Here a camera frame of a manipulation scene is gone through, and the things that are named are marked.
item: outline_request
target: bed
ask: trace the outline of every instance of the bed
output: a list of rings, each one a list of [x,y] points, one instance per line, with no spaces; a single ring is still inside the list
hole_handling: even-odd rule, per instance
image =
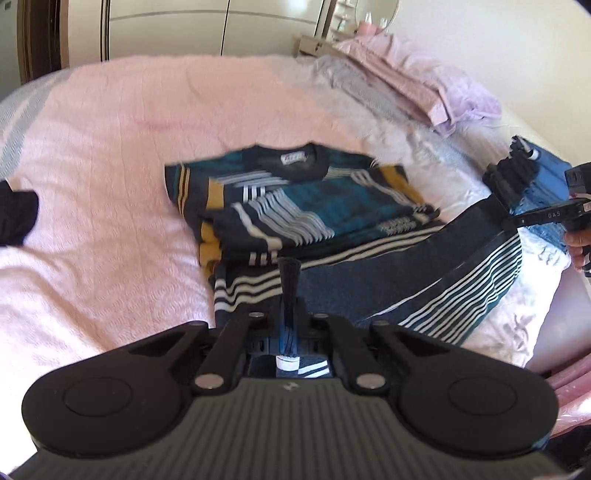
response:
[[[0,249],[0,470],[34,453],[20,402],[39,376],[180,323],[213,326],[212,292],[167,197],[166,164],[314,141],[402,164],[449,222],[490,195],[469,157],[500,160],[516,118],[443,141],[372,112],[314,59],[273,56],[133,57],[15,92],[0,104],[0,178],[34,189],[40,212],[25,247]],[[524,367],[570,260],[519,235],[519,277],[463,346]]]

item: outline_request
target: metal screw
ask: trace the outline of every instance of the metal screw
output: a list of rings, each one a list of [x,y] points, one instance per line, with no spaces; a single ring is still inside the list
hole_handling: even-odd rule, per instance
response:
[[[223,377],[218,374],[204,374],[199,375],[195,379],[195,385],[204,390],[215,390],[224,384]]]
[[[386,384],[386,379],[379,374],[363,374],[357,377],[356,382],[361,388],[375,390],[382,388]]]

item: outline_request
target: pink blanket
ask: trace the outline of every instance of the pink blanket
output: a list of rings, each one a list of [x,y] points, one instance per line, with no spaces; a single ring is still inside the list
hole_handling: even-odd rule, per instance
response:
[[[552,436],[591,424],[591,355],[548,379],[558,398],[558,421]]]
[[[480,83],[406,38],[356,37],[337,49],[401,94],[401,109],[419,121],[427,118],[442,134],[451,134],[458,122],[501,117],[499,100]]]
[[[20,162],[9,180],[37,191],[40,215],[25,248],[0,249],[4,472],[35,452],[20,404],[38,377],[179,323],[212,323],[212,294],[166,194],[165,164],[315,141],[403,163],[445,220],[490,194],[446,163],[424,128],[375,116],[311,61],[137,57],[21,92],[0,103],[0,171]],[[532,235],[522,245],[519,279],[466,342],[520,365],[567,263]]]

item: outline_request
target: bottle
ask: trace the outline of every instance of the bottle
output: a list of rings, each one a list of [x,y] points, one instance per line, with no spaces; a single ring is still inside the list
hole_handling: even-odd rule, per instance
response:
[[[376,33],[381,33],[384,30],[386,30],[386,28],[388,28],[388,19],[385,17],[382,17],[379,21],[379,27]]]
[[[337,31],[339,32],[344,32],[345,28],[347,28],[347,19],[346,18],[341,18],[340,22],[339,22],[339,26],[336,27]]]
[[[373,23],[371,23],[371,12],[367,12],[365,14],[365,20],[359,22],[359,27],[357,28],[357,35],[375,35],[377,31],[377,27],[373,25]]]

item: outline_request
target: folded towel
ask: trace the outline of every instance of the folded towel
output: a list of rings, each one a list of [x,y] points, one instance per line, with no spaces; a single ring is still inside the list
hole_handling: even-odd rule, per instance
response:
[[[453,133],[458,122],[501,117],[499,100],[481,84],[463,70],[421,51],[406,38],[356,37],[339,43],[337,49],[409,99],[415,107],[406,110],[409,115],[417,118],[418,109],[420,116],[427,115],[444,135]]]

